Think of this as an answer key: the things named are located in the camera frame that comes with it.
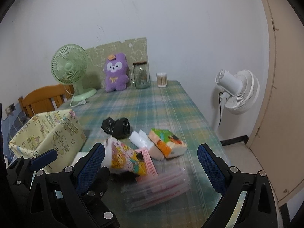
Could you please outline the white paper sheet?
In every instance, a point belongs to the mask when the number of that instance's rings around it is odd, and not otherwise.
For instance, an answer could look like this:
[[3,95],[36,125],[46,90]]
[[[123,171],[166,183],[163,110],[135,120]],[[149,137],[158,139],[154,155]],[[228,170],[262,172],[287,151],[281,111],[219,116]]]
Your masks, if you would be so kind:
[[75,156],[75,158],[73,159],[71,166],[75,166],[76,163],[79,161],[80,158],[85,157],[88,154],[88,152],[78,152]]

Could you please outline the clear zip bag pack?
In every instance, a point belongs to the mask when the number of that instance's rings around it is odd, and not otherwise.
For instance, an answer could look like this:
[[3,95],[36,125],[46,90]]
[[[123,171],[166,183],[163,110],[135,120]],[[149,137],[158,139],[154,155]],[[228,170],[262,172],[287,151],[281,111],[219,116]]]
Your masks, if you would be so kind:
[[175,167],[157,176],[145,177],[122,187],[124,204],[129,212],[141,211],[164,203],[190,190],[185,168]]

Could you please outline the beige door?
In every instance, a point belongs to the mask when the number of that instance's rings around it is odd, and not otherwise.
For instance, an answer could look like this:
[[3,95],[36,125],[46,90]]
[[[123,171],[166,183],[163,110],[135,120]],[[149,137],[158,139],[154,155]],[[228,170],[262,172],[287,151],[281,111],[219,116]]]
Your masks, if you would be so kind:
[[282,206],[303,189],[303,24],[287,0],[261,0],[268,26],[267,83],[247,143]]

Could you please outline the wall power socket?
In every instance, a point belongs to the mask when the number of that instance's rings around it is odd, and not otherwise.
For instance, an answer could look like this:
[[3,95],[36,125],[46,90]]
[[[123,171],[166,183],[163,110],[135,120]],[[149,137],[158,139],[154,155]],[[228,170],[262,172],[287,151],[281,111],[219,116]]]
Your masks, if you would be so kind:
[[10,116],[15,111],[15,105],[11,104],[5,109],[6,115]]

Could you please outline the white standing fan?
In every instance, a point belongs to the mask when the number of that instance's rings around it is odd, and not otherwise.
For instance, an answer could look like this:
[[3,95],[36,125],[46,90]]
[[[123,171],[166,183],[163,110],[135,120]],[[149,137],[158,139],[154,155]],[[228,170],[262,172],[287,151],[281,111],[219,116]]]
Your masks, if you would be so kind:
[[242,116],[253,107],[260,94],[260,83],[250,70],[232,74],[221,69],[214,81],[211,102],[214,108],[212,129],[217,131],[225,113]]

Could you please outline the purple plush bunny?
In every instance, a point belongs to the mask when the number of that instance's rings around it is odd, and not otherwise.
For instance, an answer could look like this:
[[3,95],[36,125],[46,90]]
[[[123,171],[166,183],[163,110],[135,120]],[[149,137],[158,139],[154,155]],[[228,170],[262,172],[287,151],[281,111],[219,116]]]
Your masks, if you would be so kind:
[[106,59],[104,67],[106,79],[106,92],[123,91],[129,82],[127,75],[128,63],[124,53],[110,55]]

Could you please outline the glass mason jar mug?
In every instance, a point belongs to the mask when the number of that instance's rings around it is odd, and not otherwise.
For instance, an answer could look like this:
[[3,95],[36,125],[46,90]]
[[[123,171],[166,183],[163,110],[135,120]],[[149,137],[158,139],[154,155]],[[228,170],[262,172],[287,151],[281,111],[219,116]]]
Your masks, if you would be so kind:
[[136,89],[146,89],[150,86],[149,69],[146,61],[133,63],[130,77]]

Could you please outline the striped blue pillow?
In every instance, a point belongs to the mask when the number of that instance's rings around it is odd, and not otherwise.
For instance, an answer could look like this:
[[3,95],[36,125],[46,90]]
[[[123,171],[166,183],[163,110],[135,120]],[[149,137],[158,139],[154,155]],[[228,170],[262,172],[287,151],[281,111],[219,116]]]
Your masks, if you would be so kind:
[[19,114],[12,114],[3,121],[2,134],[5,147],[8,147],[10,140],[19,132],[27,121],[28,117],[23,111],[21,111]]

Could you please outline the cartoon bear snack pack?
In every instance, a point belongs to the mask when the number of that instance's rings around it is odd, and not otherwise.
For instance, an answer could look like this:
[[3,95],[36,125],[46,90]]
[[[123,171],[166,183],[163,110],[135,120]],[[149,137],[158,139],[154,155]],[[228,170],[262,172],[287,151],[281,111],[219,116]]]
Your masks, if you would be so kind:
[[144,157],[123,142],[110,136],[104,141],[105,157],[101,167],[107,167],[111,173],[132,172],[139,176],[147,174]]

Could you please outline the orange green tissue pack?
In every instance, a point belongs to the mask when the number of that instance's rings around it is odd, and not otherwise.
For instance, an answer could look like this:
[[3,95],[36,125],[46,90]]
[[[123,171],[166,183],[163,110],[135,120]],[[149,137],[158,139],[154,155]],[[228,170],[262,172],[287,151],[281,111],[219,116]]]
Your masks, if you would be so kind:
[[188,149],[188,145],[170,130],[152,128],[148,138],[163,153],[166,159],[182,156]]

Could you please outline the black plastic bag roll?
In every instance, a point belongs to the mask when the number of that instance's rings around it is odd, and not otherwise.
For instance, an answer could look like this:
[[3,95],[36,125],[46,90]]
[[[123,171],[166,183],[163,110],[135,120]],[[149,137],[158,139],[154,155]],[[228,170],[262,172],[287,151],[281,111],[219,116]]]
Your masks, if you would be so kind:
[[125,117],[118,120],[108,117],[103,120],[101,128],[106,134],[116,139],[125,139],[131,134],[129,120]]

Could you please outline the white plastic bag roll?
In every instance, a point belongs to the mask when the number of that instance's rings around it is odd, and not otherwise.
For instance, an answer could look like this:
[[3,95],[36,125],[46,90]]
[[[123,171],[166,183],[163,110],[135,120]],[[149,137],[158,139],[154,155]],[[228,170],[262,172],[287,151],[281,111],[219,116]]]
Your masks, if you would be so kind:
[[139,132],[133,131],[129,140],[138,148],[147,148],[150,150],[154,145],[148,138],[148,135],[142,130],[139,130]]

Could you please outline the green patterned board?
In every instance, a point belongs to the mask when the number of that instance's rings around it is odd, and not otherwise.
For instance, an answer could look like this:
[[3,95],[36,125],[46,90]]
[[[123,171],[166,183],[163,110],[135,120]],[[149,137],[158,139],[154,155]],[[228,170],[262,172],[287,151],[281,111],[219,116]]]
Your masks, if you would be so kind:
[[86,49],[90,58],[86,76],[82,79],[85,88],[104,89],[107,57],[123,52],[126,56],[129,68],[135,62],[148,62],[146,38],[135,38],[125,41],[116,41]]

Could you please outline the pink packet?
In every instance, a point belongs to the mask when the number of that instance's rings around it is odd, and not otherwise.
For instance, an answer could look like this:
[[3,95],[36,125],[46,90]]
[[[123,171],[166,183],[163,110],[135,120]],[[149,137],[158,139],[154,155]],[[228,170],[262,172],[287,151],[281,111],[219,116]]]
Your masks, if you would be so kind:
[[144,158],[144,163],[146,167],[146,176],[157,176],[157,171],[155,169],[155,166],[153,164],[153,161],[151,159],[151,156],[149,155],[147,148],[140,148],[135,150],[138,153],[142,153]]

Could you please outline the cotton swab container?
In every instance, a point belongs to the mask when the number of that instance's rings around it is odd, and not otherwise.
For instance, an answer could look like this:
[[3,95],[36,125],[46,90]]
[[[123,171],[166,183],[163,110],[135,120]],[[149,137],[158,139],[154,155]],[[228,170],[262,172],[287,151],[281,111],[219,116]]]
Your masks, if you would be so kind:
[[167,73],[156,73],[157,86],[159,88],[166,88],[168,84]]

